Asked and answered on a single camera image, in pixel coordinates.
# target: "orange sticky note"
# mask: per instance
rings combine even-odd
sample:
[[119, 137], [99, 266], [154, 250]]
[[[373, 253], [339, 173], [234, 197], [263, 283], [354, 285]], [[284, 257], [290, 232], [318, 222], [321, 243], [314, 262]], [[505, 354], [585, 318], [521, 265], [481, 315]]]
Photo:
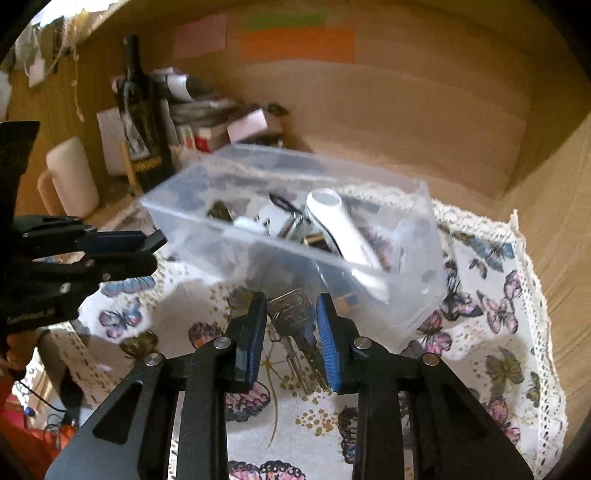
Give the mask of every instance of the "orange sticky note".
[[244, 61], [298, 59], [353, 63], [355, 30], [306, 27], [245, 31], [240, 47]]

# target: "white plastic object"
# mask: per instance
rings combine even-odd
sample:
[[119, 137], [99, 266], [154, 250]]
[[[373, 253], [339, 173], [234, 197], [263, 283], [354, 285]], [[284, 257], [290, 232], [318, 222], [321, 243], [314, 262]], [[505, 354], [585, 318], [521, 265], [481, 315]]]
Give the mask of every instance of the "white plastic object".
[[238, 217], [233, 221], [235, 227], [247, 230], [257, 235], [269, 236], [269, 230], [260, 222], [257, 222], [249, 217]]
[[[331, 189], [312, 190], [306, 199], [306, 211], [324, 237], [335, 243], [344, 260], [382, 270], [378, 256], [353, 224], [338, 193]], [[380, 278], [358, 269], [351, 274], [376, 300], [390, 299], [388, 286]]]
[[84, 218], [99, 206], [99, 193], [80, 138], [72, 137], [50, 150], [47, 168], [66, 215]]

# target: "wine bottle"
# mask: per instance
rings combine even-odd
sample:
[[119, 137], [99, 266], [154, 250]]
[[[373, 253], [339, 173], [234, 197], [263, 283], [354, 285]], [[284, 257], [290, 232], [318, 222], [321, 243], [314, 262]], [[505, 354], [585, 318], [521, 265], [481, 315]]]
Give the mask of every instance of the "wine bottle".
[[156, 86], [139, 60], [138, 36], [125, 37], [123, 45], [126, 75], [119, 88], [119, 111], [132, 169], [147, 192], [174, 173], [173, 165]]

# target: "tablecloth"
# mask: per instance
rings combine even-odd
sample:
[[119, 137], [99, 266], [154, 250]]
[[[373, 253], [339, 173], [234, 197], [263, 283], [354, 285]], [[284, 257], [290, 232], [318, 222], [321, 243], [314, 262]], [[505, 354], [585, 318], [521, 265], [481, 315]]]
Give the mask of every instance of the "tablecloth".
[[[566, 431], [564, 392], [551, 358], [550, 322], [517, 217], [492, 222], [434, 202], [448, 295], [402, 354], [440, 355], [471, 389], [542, 478], [560, 456]], [[134, 204], [111, 228], [154, 227]], [[372, 246], [387, 248], [379, 235]], [[170, 358], [222, 335], [245, 312], [251, 292], [158, 252], [152, 277], [105, 283], [80, 308], [76, 324], [55, 327], [61, 356], [91, 405], [98, 405], [137, 358]], [[309, 369], [306, 374], [314, 381]], [[259, 382], [226, 396], [230, 477], [350, 478], [355, 455], [355, 395], [316, 387], [304, 394], [282, 346], [265, 339]], [[404, 399], [401, 398], [404, 412]], [[408, 416], [405, 415], [405, 434]], [[405, 468], [412, 477], [411, 452]]]

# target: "metal screw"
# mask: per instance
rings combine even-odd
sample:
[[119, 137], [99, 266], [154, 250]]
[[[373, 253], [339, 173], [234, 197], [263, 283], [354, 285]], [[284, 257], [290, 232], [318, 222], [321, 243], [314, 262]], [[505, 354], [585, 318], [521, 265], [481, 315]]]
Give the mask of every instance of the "metal screw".
[[158, 352], [149, 353], [146, 358], [144, 358], [144, 363], [149, 367], [153, 367], [154, 365], [158, 365], [162, 361], [162, 354]]
[[423, 355], [423, 362], [425, 363], [425, 365], [428, 365], [430, 367], [436, 367], [437, 365], [439, 365], [439, 357], [434, 353], [425, 353]]
[[355, 345], [359, 350], [367, 350], [369, 347], [371, 347], [371, 340], [367, 337], [357, 337], [353, 342], [353, 345]]
[[217, 337], [213, 341], [213, 346], [218, 350], [223, 350], [231, 345], [232, 341], [228, 337]]

